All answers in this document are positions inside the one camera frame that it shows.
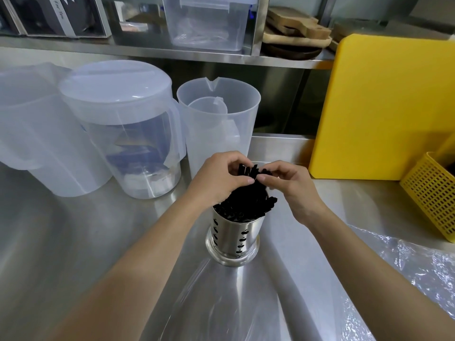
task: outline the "container handle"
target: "container handle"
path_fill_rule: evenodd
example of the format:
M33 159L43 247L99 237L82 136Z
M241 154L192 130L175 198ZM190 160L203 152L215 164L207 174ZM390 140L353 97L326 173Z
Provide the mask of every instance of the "container handle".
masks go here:
M8 146L0 141L0 161L16 170L34 170L39 169L42 165L34 159L20 159Z
M177 145L177 151L179 153L179 161L187 154L187 147L185 145L185 136L183 134L182 122L180 120L180 105L172 99L169 105L169 119L171 121L172 136L175 137L175 143Z

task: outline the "wooden cutting board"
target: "wooden cutting board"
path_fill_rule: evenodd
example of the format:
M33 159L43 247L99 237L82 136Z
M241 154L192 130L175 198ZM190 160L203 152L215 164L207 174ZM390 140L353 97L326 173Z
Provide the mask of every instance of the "wooden cutting board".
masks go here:
M267 16L278 26L297 29L310 39L327 39L330 29L318 25L316 18L287 7L269 7Z
M267 44L294 45L300 47L326 48L332 39L310 39L305 37L288 37L273 31L268 24L265 25L262 41Z
M352 34L337 49L309 166L400 180L455 131L455 43Z

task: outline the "hand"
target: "hand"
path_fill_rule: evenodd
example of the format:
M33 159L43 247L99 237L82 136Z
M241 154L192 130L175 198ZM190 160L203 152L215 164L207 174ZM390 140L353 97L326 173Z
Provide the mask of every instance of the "hand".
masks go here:
M264 165L262 169L271 171L273 176L258 175L256 179L284 194L294 218L299 223L310 226L315 223L316 218L330 212L321 200L306 167L278 160Z
M238 151L215 153L208 158L188 187L187 194L203 209L223 202L237 188L254 183L248 176L236 176L238 165L253 163Z

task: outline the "clear plastic container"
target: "clear plastic container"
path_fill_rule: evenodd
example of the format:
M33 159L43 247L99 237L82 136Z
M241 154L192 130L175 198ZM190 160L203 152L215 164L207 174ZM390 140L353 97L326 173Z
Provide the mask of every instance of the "clear plastic container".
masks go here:
M250 5L258 0L163 0L174 45L239 51Z
M171 83L151 64L113 60L82 66L59 85L122 189L138 199L166 194L180 178L186 149Z
M90 193L112 177L60 98L57 83L69 72L44 63L0 73L0 161L64 197Z
M212 97L219 107L208 108L201 100ZM227 113L221 101L227 107ZM238 150L248 154L261 95L253 86L234 79L200 78L177 90L185 129L191 176L212 154Z

